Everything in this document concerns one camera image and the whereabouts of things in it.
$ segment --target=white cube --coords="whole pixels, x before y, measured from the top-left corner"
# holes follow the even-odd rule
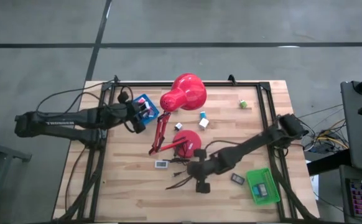
[[[180,131],[180,130],[182,129],[182,124],[181,124],[181,123],[177,123],[177,124],[175,125],[175,129],[176,129],[177,131]]]
[[[199,122],[199,128],[204,130],[206,129],[207,125],[208,125],[208,120],[206,118],[202,118]]]

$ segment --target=lamp base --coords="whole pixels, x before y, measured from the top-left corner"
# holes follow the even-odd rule
[[[182,145],[178,151],[178,155],[181,158],[191,158],[193,157],[193,152],[195,149],[200,149],[202,146],[202,140],[200,140],[199,135],[195,131],[191,130],[183,130],[178,132],[174,136],[174,140],[185,137],[188,142]]]

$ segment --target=red desk lamp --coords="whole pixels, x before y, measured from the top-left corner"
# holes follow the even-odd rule
[[[164,112],[157,119],[155,141],[149,155],[153,155],[166,149],[175,148],[180,157],[191,158],[193,151],[202,146],[199,135],[191,130],[178,132],[173,143],[162,147],[164,131],[169,121],[171,112],[178,108],[184,110],[196,110],[201,108],[207,98],[206,88],[199,77],[192,73],[185,73],[175,79],[171,91],[160,98],[160,106]]]

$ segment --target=gray concrete floor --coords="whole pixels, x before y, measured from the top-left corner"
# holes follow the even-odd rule
[[[0,43],[93,43],[105,0],[0,1]],[[103,42],[362,42],[362,0],[113,0]],[[47,95],[83,85],[92,49],[0,49],[0,144],[31,152],[14,161],[1,194],[0,223],[50,220],[69,141],[14,134],[14,117]],[[362,47],[101,49],[93,80],[287,80],[297,116],[341,103],[340,82],[362,80]],[[62,111],[77,92],[42,108]],[[308,116],[315,125],[336,111]],[[343,118],[339,112],[316,130]],[[321,175],[340,205],[337,174]],[[318,204],[326,220],[340,211]]]

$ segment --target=table leg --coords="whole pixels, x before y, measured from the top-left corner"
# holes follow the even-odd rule
[[[338,169],[340,165],[351,166],[350,150],[345,149],[334,155],[327,156],[307,164],[310,176],[321,174],[326,171]]]

